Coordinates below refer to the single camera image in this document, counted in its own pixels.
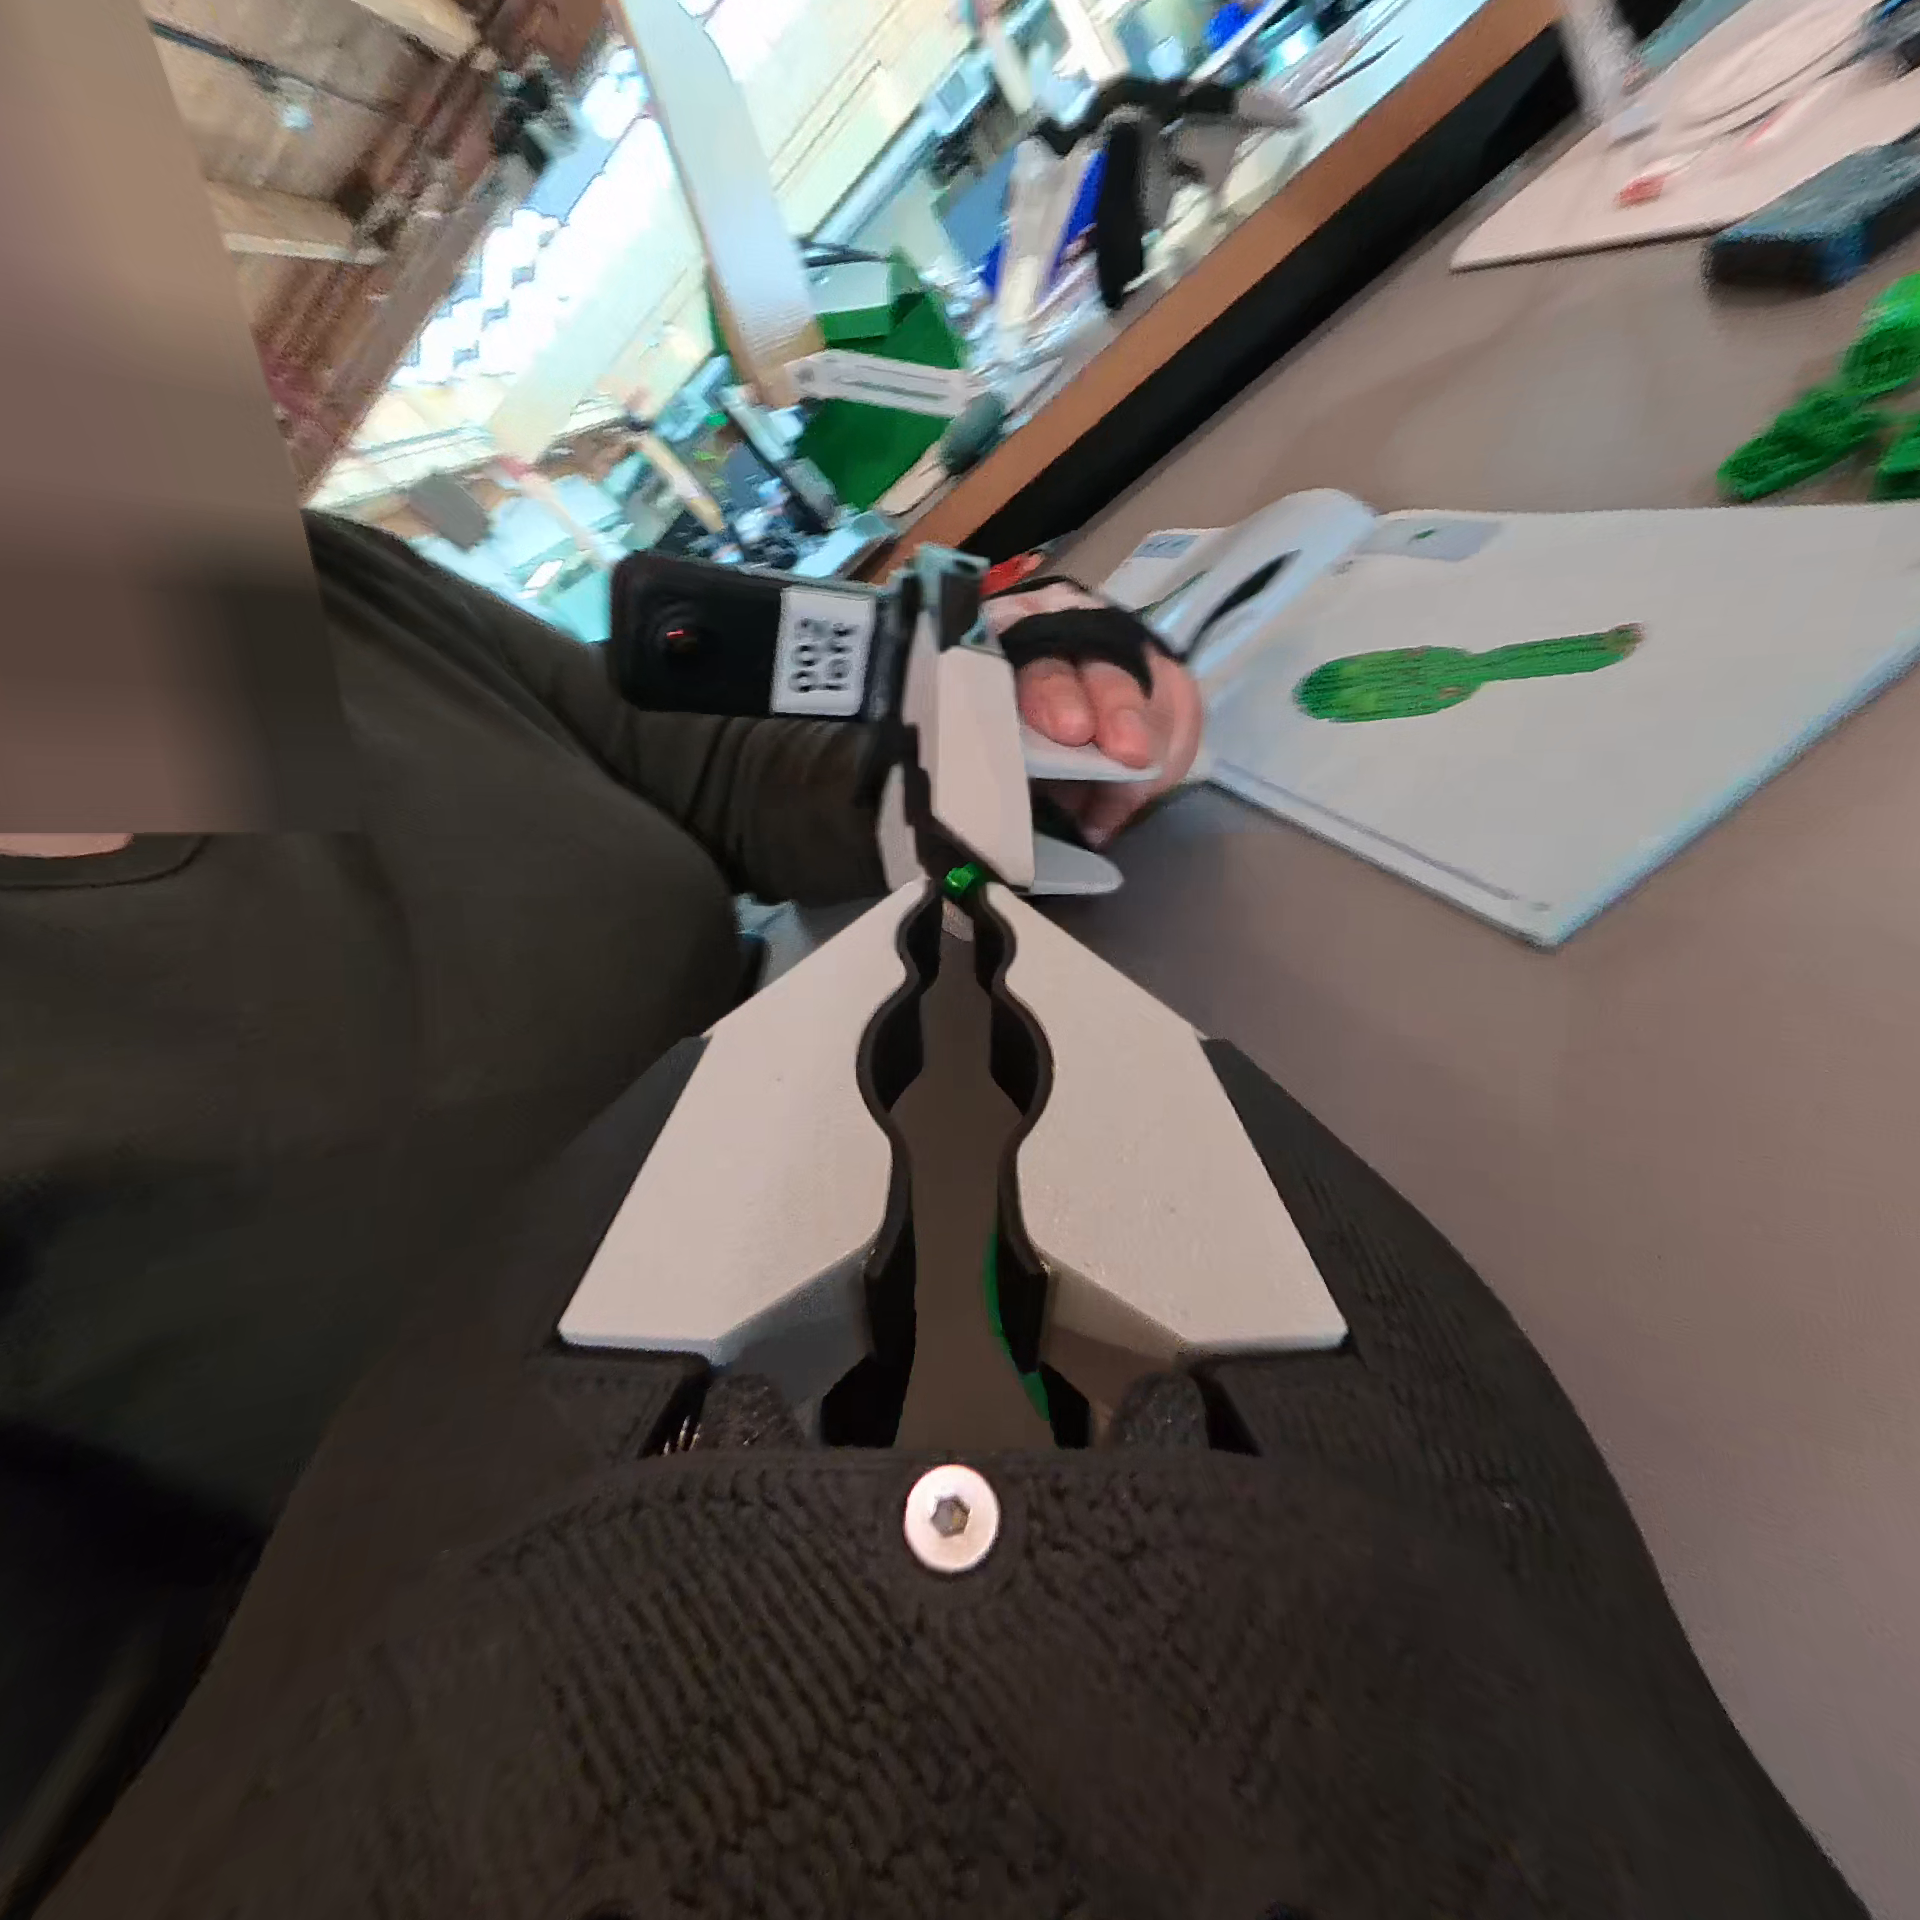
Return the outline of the person's left hand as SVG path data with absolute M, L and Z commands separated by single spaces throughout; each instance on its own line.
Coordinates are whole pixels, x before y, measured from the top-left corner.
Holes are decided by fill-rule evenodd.
M 1143 782 L 1047 782 L 1053 809 L 1072 831 L 1104 850 L 1122 830 L 1195 780 L 1208 732 L 1208 705 L 1181 661 L 1145 652 L 1139 680 L 1117 661 L 1072 661 L 1026 647 L 1017 668 L 1026 725 L 1064 752 L 1092 748 Z

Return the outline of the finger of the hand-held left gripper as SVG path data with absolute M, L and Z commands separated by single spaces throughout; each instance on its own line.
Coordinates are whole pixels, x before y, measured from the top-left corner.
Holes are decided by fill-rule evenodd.
M 912 595 L 912 624 L 901 629 L 888 706 L 880 719 L 877 850 L 892 892 L 932 876 L 944 858 L 944 830 L 936 807 L 942 658 L 938 599 Z
M 917 728 L 927 821 L 1004 887 L 1037 872 L 1014 668 L 982 645 L 919 645 L 903 717 Z

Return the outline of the cluster of green bricks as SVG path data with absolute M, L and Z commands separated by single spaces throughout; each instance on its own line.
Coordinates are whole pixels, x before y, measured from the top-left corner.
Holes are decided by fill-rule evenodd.
M 1716 497 L 1753 503 L 1840 465 L 1874 460 L 1878 501 L 1917 497 L 1917 274 L 1896 278 L 1860 317 L 1833 375 L 1716 469 Z

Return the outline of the black battery with blue edge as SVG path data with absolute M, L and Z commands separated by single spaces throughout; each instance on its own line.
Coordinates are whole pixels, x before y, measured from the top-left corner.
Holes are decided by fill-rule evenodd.
M 1833 290 L 1917 233 L 1917 139 L 1858 152 L 1703 247 L 1713 290 Z

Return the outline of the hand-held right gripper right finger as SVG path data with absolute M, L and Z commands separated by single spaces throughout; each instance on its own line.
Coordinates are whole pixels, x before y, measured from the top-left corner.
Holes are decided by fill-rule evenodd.
M 971 894 L 999 1160 L 999 1335 L 1061 1448 L 1149 1376 L 1345 1344 L 1345 1314 L 1223 1078 L 1232 1048 L 1001 883 Z

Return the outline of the green bin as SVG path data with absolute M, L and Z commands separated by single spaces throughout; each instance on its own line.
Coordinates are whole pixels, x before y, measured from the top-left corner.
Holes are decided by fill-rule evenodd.
M 912 257 L 892 252 L 882 269 L 885 295 L 818 313 L 825 350 L 942 374 L 967 368 L 971 350 L 948 317 L 948 301 L 927 284 Z M 793 451 L 816 465 L 842 507 L 870 509 L 942 435 L 944 423 L 936 415 L 867 402 L 811 402 Z

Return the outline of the wood-edged long desk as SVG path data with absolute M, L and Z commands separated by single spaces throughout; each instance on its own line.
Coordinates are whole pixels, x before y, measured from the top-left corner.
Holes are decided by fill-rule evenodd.
M 1327 100 L 1306 159 L 1187 277 L 1135 304 L 864 579 L 927 543 L 1001 561 L 1075 536 L 1569 107 L 1551 3 L 1409 3 L 1394 27 L 1402 44 Z

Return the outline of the black and white device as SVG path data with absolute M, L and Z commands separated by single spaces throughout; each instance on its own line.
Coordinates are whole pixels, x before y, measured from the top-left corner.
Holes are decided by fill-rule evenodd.
M 1097 152 L 1092 261 L 1097 298 L 1117 317 L 1145 277 L 1145 240 L 1164 229 L 1174 191 L 1205 184 L 1218 196 L 1244 141 L 1268 133 L 1299 135 L 1304 119 L 1306 111 L 1287 84 L 1117 79 L 1072 116 L 1037 111 L 1026 135 L 1056 159 L 1084 143 Z

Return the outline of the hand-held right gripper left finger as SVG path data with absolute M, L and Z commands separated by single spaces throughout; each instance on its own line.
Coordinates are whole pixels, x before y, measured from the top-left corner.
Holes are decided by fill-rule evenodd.
M 825 1445 L 898 1443 L 917 1240 L 894 1107 L 942 933 L 917 880 L 663 1064 L 677 1096 L 561 1344 L 760 1376 Z

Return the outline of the white instruction booklet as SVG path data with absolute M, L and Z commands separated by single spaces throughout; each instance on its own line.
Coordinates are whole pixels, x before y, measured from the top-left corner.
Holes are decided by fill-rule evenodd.
M 1917 668 L 1917 503 L 1301 492 L 1101 588 L 1201 686 L 1208 782 L 1560 949 Z

